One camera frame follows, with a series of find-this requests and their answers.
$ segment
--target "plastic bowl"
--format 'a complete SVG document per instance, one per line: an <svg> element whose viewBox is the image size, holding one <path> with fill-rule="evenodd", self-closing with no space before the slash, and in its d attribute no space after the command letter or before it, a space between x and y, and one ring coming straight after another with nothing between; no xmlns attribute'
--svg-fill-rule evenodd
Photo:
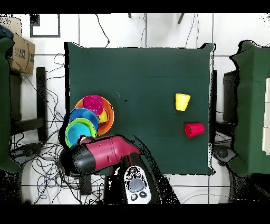
<svg viewBox="0 0 270 224"><path fill-rule="evenodd" d="M74 145L81 135L96 138L97 132L94 125L89 120L85 118L76 118L71 121L65 129L65 142L68 147Z"/></svg>
<svg viewBox="0 0 270 224"><path fill-rule="evenodd" d="M105 109L108 121L99 124L98 135L104 135L111 127L114 121L114 111L110 102L108 102L105 98L101 97L103 101L103 108ZM75 106L75 108L84 108L83 99L81 99Z"/></svg>
<svg viewBox="0 0 270 224"><path fill-rule="evenodd" d="M95 130L99 130L99 119L97 115L86 108L75 108L70 113L69 123L76 118L85 118L89 120L95 127Z"/></svg>
<svg viewBox="0 0 270 224"><path fill-rule="evenodd" d="M95 95L86 96L83 98L83 106L86 109L93 111L96 115L100 115L103 112L103 103Z"/></svg>
<svg viewBox="0 0 270 224"><path fill-rule="evenodd" d="M89 128L86 125L81 124L81 123L72 125L66 134L67 141L70 143L69 147L71 145L76 144L78 138L81 135L91 136L91 132Z"/></svg>

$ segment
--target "tangled wires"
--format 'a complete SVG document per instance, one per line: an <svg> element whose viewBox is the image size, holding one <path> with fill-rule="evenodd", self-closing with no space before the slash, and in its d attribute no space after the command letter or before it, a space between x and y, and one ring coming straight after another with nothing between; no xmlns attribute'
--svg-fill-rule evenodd
<svg viewBox="0 0 270 224"><path fill-rule="evenodd" d="M22 67L18 63L17 65L20 67L21 69L20 72L22 73ZM22 74L27 78L27 80L29 81L31 86L35 89L35 91L37 91L36 88L30 82L29 78L24 73ZM51 77L51 78L48 78L47 81L49 79L63 78L63 77L64 76ZM53 123L55 123L56 130L51 132L51 134L49 135L47 142L44 143L43 145L41 154L37 155L37 157L31 161L32 169L37 174L40 175L36 183L37 197L33 201L33 203L37 204L42 200L49 200L49 204L53 204L53 203L56 203L56 199L57 199L58 203L61 204L59 195L61 192L68 191L68 190L71 191L71 195L75 198L75 200L79 204L97 203L101 201L101 198L102 198L102 190L103 190L102 186L104 186L104 184L101 183L101 182L104 182L104 178L102 176L100 176L100 178L97 179L96 181L92 181L92 185L90 186L92 188L92 194L82 197L80 196L79 179L66 176L59 167L59 164L58 164L59 154L62 151L63 147L59 143L58 137L57 137L57 141L55 142L52 141L52 137L55 135L59 135L59 129L60 129L59 124L61 125L61 123L63 123L64 117L56 110L57 104L59 102L59 98L57 94L47 88L45 88L45 90L47 94L50 95L50 97L54 101L54 106L52 109L48 106L48 101L41 97L42 100L45 102L47 108L49 109L50 113L53 115L53 119L52 121L50 121L51 123L48 125L47 129L51 129ZM24 138L24 133L21 133L21 134L23 136L17 142L15 142L15 136L14 136L14 141L12 144L14 145L15 148L22 146L22 144L20 144L19 142Z"/></svg>

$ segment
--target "chair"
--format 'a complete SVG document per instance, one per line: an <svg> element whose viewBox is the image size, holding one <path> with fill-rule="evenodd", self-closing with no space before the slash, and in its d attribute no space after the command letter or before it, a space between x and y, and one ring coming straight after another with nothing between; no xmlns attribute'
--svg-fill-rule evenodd
<svg viewBox="0 0 270 224"><path fill-rule="evenodd" d="M11 113L11 111L16 108L16 106L12 106L12 103L16 104L15 99L20 99L20 96L14 94L21 91L20 79L17 79L19 82L14 82L15 79L11 78L13 80L11 84L19 84L19 91L16 91L15 86L11 88L13 94L11 97L9 75L20 77L18 74L10 72L9 64L6 59L6 52L13 44L10 38L0 38L0 83L2 85L0 88L0 204L24 203L21 192L21 178L24 165L41 152L43 143L47 141L46 104L43 100L46 99L46 91L44 88L45 68L36 69L37 118L30 120L11 119L12 114L18 114ZM34 129L37 129L38 140L43 143L27 144L12 151L9 150L11 148L12 135Z"/></svg>

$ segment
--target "dark green tabletop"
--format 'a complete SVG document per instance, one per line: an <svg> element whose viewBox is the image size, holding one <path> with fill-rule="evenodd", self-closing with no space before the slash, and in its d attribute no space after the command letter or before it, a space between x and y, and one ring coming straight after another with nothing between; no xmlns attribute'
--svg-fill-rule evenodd
<svg viewBox="0 0 270 224"><path fill-rule="evenodd" d="M114 109L108 135L135 135L164 174L212 174L208 168L209 59L203 49L81 48L69 43L70 110L87 95ZM186 111L175 94L191 95ZM203 123L205 133L187 138L184 123Z"/></svg>

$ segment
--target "green bowl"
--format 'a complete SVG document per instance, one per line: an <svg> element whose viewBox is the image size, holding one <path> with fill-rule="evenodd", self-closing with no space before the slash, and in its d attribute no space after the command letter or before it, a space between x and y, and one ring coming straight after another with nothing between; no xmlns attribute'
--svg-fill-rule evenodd
<svg viewBox="0 0 270 224"><path fill-rule="evenodd" d="M73 121L71 121L68 126L66 127L65 129L65 142L66 144L68 145L68 147L70 148L72 145L70 144L69 140L68 140L68 132L69 132L69 129L74 125L74 124L83 124L85 125L90 133L91 133L91 136L96 138L97 137L97 131L95 130L94 128L94 125L87 119L85 118L76 118L74 119Z"/></svg>

